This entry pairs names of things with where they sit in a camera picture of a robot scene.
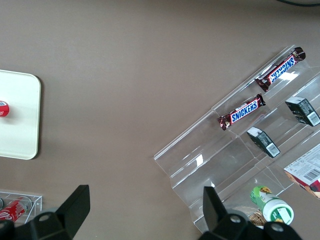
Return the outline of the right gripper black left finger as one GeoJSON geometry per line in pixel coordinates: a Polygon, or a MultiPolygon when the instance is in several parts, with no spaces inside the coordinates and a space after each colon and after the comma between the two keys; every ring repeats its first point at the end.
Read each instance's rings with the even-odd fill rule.
{"type": "Polygon", "coordinates": [[[14,230],[16,240],[72,240],[90,212],[90,187],[79,185],[54,212],[43,212],[14,230]]]}

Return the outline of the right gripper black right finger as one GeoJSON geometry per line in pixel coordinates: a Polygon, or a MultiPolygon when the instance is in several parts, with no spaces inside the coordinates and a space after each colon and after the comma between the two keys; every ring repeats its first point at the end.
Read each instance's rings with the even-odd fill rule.
{"type": "Polygon", "coordinates": [[[239,210],[226,209],[213,187],[203,188],[203,215],[208,231],[201,240],[263,240],[263,230],[239,210]]]}

